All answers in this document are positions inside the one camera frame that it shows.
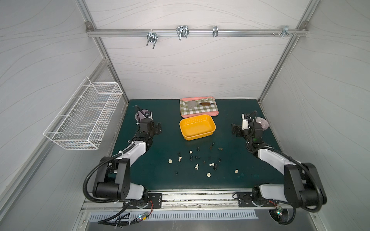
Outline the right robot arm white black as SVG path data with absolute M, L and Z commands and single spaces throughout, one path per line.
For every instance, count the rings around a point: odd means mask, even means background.
M 262 125 L 257 112 L 242 114 L 240 126 L 232 124 L 232 133 L 245 140 L 246 149 L 256 158 L 268 163 L 283 176 L 282 184 L 262 183 L 252 190 L 252 201 L 260 206 L 274 200 L 293 208 L 318 212 L 327 203 L 327 196 L 315 165 L 302 163 L 268 145 L 263 140 Z

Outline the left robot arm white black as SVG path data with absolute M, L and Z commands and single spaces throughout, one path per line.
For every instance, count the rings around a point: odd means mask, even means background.
M 137 105 L 135 109 L 138 130 L 130 144 L 116 155 L 102 158 L 83 182 L 83 194 L 91 202 L 148 203 L 147 189 L 131 181 L 131 166 L 150 149 L 154 136 L 161 134 L 162 128 L 161 123 L 154 122 L 150 111 Z

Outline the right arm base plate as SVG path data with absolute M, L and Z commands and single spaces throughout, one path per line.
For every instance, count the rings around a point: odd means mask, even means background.
M 240 208 L 275 207 L 278 205 L 278 202 L 274 200 L 256 198 L 252 192 L 235 192 L 232 198 L 237 201 Z

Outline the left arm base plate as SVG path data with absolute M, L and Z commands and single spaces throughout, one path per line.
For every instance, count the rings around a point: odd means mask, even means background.
M 131 200 L 128 209 L 159 209 L 162 206 L 162 193 L 149 192 L 143 195 L 141 200 Z

